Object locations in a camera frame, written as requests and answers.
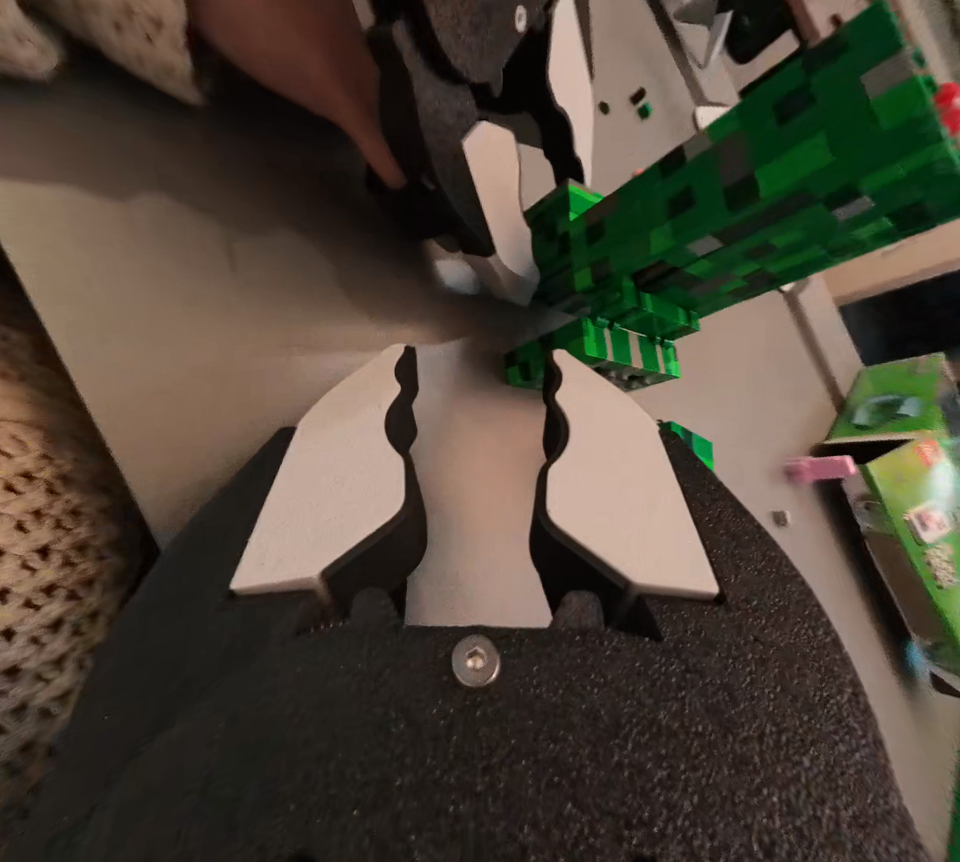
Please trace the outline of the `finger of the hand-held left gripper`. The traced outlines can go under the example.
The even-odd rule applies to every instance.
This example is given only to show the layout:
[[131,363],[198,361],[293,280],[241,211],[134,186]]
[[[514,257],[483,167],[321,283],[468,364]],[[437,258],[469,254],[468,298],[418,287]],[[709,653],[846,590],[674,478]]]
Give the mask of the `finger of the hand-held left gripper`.
[[590,35],[577,0],[549,0],[502,70],[486,117],[538,149],[556,184],[590,184],[594,161],[594,87]]
[[431,242],[431,270],[445,289],[463,295],[488,292],[527,305],[539,283],[532,236],[524,210],[543,195],[543,151],[518,142],[506,127],[475,125],[462,140],[484,219],[494,244],[492,256],[450,251],[451,242]]

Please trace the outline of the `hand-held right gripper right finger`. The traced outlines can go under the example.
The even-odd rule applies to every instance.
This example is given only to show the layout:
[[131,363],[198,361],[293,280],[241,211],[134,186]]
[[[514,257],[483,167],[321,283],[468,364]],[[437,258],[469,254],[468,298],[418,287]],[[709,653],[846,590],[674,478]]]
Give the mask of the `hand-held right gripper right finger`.
[[662,641],[649,597],[722,589],[658,424],[570,353],[548,353],[530,556],[554,621],[581,592],[604,628]]

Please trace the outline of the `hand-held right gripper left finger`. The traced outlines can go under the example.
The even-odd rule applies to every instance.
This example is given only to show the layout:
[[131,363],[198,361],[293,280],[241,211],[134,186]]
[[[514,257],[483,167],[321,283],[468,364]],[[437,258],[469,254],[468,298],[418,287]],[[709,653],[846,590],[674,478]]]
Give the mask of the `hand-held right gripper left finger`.
[[351,605],[386,592],[405,605],[426,554],[427,517],[412,459],[417,352],[394,344],[301,418],[234,570],[235,595],[313,592]]

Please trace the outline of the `green lego leg block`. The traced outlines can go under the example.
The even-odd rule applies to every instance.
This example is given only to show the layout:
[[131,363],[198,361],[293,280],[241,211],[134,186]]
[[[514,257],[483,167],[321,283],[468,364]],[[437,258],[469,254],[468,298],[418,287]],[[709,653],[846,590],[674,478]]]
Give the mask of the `green lego leg block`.
[[709,439],[675,421],[658,421],[657,425],[662,432],[678,436],[705,466],[715,472],[714,444]]

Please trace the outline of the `green lego creeper model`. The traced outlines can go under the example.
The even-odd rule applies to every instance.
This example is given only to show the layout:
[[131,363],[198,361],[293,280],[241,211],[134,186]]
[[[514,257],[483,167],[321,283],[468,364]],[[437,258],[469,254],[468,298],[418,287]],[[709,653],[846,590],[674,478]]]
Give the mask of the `green lego creeper model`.
[[958,91],[925,58],[874,0],[612,193],[541,198],[534,301],[572,320],[507,382],[541,389],[555,350],[628,391],[678,378],[702,317],[957,219]]

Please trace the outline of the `pink lego piece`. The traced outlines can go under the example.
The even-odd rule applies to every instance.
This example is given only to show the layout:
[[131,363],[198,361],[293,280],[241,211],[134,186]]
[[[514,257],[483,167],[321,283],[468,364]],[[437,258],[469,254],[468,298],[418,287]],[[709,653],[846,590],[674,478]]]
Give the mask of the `pink lego piece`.
[[789,459],[783,471],[788,482],[809,485],[847,479],[858,472],[858,464],[849,455],[802,456]]

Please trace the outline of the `green cardboard lego box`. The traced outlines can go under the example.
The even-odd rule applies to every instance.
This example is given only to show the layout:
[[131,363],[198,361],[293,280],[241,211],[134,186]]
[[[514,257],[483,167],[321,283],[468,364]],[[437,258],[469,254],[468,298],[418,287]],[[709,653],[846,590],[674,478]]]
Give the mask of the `green cardboard lego box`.
[[855,474],[846,500],[926,672],[958,695],[958,384],[935,352],[865,367],[828,435]]

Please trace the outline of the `person's left hand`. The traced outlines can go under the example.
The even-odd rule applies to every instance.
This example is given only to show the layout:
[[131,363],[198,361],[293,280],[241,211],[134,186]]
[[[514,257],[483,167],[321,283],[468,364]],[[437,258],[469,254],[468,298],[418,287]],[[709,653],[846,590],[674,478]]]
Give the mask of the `person's left hand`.
[[381,129],[379,72],[353,0],[186,2],[194,27],[230,62],[344,130],[383,184],[406,184]]

